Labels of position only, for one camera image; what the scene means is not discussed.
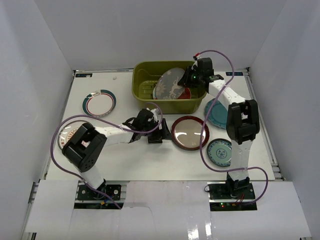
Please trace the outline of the left blue table label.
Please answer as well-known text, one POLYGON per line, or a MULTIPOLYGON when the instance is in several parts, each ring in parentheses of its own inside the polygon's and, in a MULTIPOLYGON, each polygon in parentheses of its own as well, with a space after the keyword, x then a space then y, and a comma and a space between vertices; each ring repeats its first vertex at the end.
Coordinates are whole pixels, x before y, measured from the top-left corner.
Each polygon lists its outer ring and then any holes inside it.
POLYGON ((76 73, 76 78, 91 78, 93 76, 92 73, 76 73))

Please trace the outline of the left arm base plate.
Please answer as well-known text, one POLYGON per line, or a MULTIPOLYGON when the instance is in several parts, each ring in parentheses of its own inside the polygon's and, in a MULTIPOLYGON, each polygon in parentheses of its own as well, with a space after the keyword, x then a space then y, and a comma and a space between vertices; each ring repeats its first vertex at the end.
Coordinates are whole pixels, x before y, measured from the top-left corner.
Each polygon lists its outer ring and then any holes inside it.
POLYGON ((82 210, 120 210, 124 206, 126 189, 121 184, 105 184, 98 189, 90 189, 79 183, 74 208, 82 210))

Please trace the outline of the red teal floral plate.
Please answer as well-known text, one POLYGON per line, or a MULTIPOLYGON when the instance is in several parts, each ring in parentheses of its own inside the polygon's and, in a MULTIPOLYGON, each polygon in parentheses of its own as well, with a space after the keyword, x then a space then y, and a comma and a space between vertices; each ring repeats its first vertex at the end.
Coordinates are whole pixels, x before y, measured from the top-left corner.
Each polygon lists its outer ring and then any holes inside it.
POLYGON ((163 95, 160 99, 161 100, 181 100, 181 99, 191 99, 191 91, 189 88, 183 88, 178 86, 177 89, 181 92, 183 92, 178 96, 174 93, 175 90, 171 91, 174 86, 169 87, 169 92, 166 95, 163 95))

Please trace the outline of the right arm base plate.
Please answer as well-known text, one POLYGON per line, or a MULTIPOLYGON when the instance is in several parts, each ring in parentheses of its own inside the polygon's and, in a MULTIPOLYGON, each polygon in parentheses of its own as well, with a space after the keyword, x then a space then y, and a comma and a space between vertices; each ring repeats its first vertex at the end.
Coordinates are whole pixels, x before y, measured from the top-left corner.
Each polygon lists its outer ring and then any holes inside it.
POLYGON ((225 183, 211 183, 204 187, 209 197, 211 212, 243 212, 257 211, 256 203, 249 204, 256 199, 253 185, 240 189, 238 193, 230 193, 225 183))

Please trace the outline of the teal scalloped plate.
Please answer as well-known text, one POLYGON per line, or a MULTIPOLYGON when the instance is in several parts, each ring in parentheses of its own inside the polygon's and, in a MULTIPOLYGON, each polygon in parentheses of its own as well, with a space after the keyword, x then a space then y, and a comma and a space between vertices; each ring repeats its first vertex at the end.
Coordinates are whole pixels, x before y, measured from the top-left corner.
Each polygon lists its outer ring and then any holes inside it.
POLYGON ((211 111, 209 111, 214 101, 215 98, 213 98, 206 104, 204 108, 204 116, 206 116, 209 112, 207 120, 216 127, 226 129, 228 111, 218 100, 213 105, 211 111))

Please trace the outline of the dark red rimmed plate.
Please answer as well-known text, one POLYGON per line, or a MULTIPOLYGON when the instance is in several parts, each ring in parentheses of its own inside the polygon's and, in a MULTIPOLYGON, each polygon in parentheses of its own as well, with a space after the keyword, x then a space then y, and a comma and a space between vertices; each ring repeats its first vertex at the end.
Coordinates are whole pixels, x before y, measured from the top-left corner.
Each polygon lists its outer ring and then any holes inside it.
POLYGON ((204 126, 202 133, 203 123, 202 119, 192 115, 178 118, 171 127, 172 141, 183 150, 199 150, 200 140, 202 140, 202 146, 205 146, 210 139, 210 130, 207 125, 204 126))

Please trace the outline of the olive green plastic bin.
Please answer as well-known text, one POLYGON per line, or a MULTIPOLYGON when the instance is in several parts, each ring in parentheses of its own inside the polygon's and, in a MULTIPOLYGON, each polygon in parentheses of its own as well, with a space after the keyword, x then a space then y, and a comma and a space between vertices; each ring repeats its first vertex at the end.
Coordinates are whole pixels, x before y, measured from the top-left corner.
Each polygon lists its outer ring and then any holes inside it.
POLYGON ((193 114, 197 111, 206 92, 202 88, 191 88, 190 99, 153 99, 153 89, 159 78, 172 68, 185 70, 193 61, 144 61, 133 68, 131 92, 140 108, 153 108, 157 104, 163 114, 193 114))

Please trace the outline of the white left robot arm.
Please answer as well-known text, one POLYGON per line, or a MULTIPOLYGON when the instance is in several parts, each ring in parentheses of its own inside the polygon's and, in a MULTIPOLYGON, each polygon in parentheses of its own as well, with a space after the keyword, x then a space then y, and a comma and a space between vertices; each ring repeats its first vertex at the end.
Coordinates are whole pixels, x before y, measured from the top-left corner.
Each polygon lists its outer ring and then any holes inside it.
POLYGON ((105 196, 105 179, 95 166, 102 150, 115 144, 129 144, 147 137, 149 144, 161 144, 172 140, 167 122, 158 119, 160 111, 156 108, 142 109, 136 117, 131 117, 119 127, 97 127, 89 122, 83 123, 62 148, 62 154, 78 170, 89 185, 88 193, 99 200, 105 196))

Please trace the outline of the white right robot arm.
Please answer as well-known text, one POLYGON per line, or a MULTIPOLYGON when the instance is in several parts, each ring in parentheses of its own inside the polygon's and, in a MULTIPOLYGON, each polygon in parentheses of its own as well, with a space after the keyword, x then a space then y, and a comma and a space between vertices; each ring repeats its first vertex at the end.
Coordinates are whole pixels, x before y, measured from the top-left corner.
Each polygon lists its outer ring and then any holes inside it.
POLYGON ((211 58, 193 57, 195 62, 187 67, 179 86, 202 87, 227 110, 226 132, 231 140, 231 169, 227 172, 226 195, 236 200, 249 186, 250 149, 260 131, 258 103, 236 93, 230 81, 215 75, 211 58))

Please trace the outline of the small blue white plate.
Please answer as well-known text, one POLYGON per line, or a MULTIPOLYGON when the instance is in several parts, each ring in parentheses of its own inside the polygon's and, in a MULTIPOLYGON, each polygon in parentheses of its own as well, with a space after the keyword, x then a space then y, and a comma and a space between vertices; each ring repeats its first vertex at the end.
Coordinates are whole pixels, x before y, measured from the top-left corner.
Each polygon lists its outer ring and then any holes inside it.
POLYGON ((223 138, 214 139, 208 144, 206 154, 213 164, 229 167, 232 159, 232 143, 223 138))

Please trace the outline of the grey reindeer plate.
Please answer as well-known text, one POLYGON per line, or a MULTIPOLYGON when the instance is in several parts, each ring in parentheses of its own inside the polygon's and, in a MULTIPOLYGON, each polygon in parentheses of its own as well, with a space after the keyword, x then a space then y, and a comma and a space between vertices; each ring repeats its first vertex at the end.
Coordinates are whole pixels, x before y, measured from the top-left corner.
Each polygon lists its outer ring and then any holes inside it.
POLYGON ((158 80, 153 90, 153 98, 156 100, 176 100, 185 88, 178 85, 182 79, 185 70, 182 68, 172 68, 166 71, 158 80))

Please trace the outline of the white plate teal rim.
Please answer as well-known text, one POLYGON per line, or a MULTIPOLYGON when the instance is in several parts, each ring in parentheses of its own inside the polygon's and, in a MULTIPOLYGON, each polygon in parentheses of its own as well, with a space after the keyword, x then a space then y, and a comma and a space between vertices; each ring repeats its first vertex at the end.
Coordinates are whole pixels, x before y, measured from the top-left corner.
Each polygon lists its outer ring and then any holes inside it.
POLYGON ((115 94, 106 89, 89 93, 82 102, 83 112, 92 117, 103 118, 109 115, 116 107, 115 94))

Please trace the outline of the orange sunburst plate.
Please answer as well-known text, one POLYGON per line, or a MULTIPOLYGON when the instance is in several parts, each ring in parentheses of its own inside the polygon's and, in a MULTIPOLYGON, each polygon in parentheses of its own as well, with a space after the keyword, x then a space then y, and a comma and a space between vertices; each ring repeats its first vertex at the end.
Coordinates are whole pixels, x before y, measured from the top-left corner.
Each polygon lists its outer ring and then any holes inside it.
POLYGON ((79 127, 84 123, 84 120, 75 120, 63 126, 57 138, 57 143, 61 150, 66 145, 66 143, 72 138, 72 136, 79 129, 79 127))

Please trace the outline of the right blue table label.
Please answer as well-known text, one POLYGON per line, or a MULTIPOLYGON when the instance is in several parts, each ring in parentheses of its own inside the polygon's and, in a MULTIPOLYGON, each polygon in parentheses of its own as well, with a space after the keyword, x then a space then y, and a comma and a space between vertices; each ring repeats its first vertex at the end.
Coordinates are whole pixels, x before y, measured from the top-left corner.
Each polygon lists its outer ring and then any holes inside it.
POLYGON ((232 75, 234 75, 234 76, 243 76, 244 75, 244 73, 241 72, 241 71, 235 71, 234 73, 232 73, 231 71, 227 71, 225 74, 227 76, 232 76, 232 75))

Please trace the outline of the blue table label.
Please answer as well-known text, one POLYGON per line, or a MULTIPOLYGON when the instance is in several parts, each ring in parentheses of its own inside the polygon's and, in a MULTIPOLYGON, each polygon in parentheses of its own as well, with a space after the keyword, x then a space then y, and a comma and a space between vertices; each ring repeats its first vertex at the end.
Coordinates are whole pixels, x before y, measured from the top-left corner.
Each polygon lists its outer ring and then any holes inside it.
POLYGON ((234 76, 243 76, 244 75, 244 73, 241 72, 241 71, 235 71, 234 73, 232 73, 231 71, 227 71, 225 74, 227 76, 232 76, 232 75, 234 75, 234 76))
POLYGON ((76 73, 76 78, 91 78, 93 76, 92 73, 76 73))

